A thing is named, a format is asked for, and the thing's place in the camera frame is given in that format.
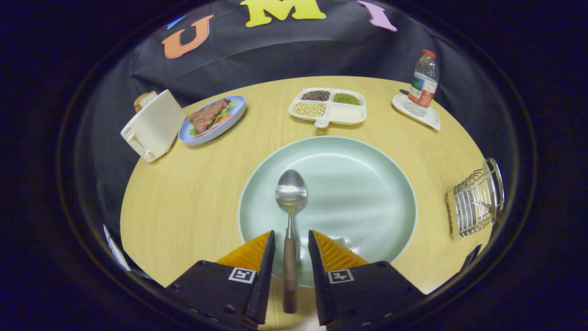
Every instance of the round table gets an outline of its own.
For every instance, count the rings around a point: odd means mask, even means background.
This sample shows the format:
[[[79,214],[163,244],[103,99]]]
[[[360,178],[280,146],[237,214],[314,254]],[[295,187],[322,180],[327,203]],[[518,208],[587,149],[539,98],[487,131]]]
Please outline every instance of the round table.
[[[351,126],[313,122],[288,113],[298,93],[309,87],[362,94],[367,119]],[[228,91],[185,107],[186,115],[227,95],[243,95],[240,121],[208,143],[188,146],[176,139],[167,154],[139,159],[121,211],[123,249],[150,277],[168,286],[198,260],[216,261],[243,242],[237,225],[241,192],[255,168],[277,149],[316,135],[349,137],[386,153],[408,176],[417,198],[415,233],[392,264],[423,293],[457,273],[465,257],[488,242],[490,227],[453,240],[445,194],[475,169],[484,156],[466,130],[435,101],[441,130],[395,110],[392,98],[409,90],[403,82],[366,77],[302,77]],[[264,330],[319,329],[314,289],[299,287],[299,311],[282,312],[282,281],[273,277]]]

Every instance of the bottle cap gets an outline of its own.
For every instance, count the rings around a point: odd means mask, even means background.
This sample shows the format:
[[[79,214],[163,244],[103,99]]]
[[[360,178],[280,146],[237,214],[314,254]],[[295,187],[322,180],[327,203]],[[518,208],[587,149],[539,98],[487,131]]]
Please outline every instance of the bottle cap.
[[[427,51],[426,49],[423,49],[423,54],[427,55],[428,57],[435,58],[435,53]]]

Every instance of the wire rack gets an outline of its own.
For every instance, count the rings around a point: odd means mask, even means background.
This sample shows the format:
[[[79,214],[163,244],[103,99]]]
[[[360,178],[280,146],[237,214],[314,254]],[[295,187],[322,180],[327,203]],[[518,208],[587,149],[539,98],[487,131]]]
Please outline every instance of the wire rack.
[[[502,175],[493,158],[487,158],[482,169],[474,171],[453,191],[447,192],[450,235],[456,239],[468,236],[496,221],[505,203]]]

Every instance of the plastic bottle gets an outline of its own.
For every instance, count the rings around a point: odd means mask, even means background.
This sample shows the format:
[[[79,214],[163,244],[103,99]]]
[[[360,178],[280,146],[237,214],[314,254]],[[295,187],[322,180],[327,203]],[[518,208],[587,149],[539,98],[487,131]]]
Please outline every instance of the plastic bottle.
[[[435,64],[435,54],[423,49],[423,56],[415,66],[408,101],[405,103],[406,110],[420,117],[425,116],[438,81],[439,67]]]

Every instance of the yellow letter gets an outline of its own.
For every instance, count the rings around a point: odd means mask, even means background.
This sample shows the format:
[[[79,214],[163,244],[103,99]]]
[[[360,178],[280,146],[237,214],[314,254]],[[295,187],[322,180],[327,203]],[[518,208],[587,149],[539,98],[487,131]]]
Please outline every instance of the yellow letter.
[[[316,0],[245,0],[240,4],[249,8],[249,22],[245,24],[248,28],[272,21],[271,17],[265,15],[264,10],[281,21],[288,17],[292,7],[295,9],[294,14],[292,14],[295,19],[322,19],[327,17],[325,13],[320,11]]]

